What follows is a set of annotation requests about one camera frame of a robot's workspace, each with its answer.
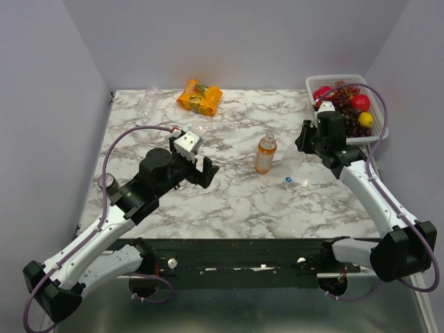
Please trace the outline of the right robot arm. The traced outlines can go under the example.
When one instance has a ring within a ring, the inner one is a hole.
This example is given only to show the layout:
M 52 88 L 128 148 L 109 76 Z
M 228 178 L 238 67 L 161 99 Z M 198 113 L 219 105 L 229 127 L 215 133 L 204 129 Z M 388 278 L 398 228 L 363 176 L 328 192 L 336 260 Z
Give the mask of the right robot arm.
M 374 222 L 380 241 L 338 238 L 319 255 L 321 267 L 336 271 L 344 263 L 372 269 L 392 282 L 434 266 L 437 231 L 408 212 L 377 177 L 367 155 L 346 142 L 345 119 L 335 111 L 321 112 L 302 123 L 295 140 L 298 151 L 317 155 L 322 164 L 358 199 Z

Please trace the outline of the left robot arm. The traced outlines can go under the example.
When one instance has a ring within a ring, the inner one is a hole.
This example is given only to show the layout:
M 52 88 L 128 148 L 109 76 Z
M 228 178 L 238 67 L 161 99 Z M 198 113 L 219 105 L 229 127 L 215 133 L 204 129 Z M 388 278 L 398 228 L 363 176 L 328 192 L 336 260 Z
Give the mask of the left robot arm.
M 154 271 L 156 263 L 149 246 L 124 246 L 99 262 L 102 253 L 120 236 L 132 230 L 160 206 L 160 199 L 184 180 L 208 188 L 219 170 L 205 157 L 196 167 L 202 139 L 192 131 L 174 130 L 169 148 L 153 148 L 139 163 L 135 177 L 122 187 L 101 178 L 104 193 L 100 217 L 68 246 L 42 263 L 31 261 L 23 270 L 30 299 L 37 301 L 54 324 L 71 316 L 88 291 L 106 280 L 132 273 Z

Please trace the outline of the orange juice bottle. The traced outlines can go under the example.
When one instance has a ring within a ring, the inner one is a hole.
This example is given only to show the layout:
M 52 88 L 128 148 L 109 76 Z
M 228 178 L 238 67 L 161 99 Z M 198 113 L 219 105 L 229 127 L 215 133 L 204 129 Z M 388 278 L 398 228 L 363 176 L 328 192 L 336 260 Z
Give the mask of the orange juice bottle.
M 266 133 L 257 145 L 257 153 L 254 161 L 254 167 L 257 173 L 265 174 L 271 170 L 276 150 L 277 143 L 274 134 L 271 132 Z

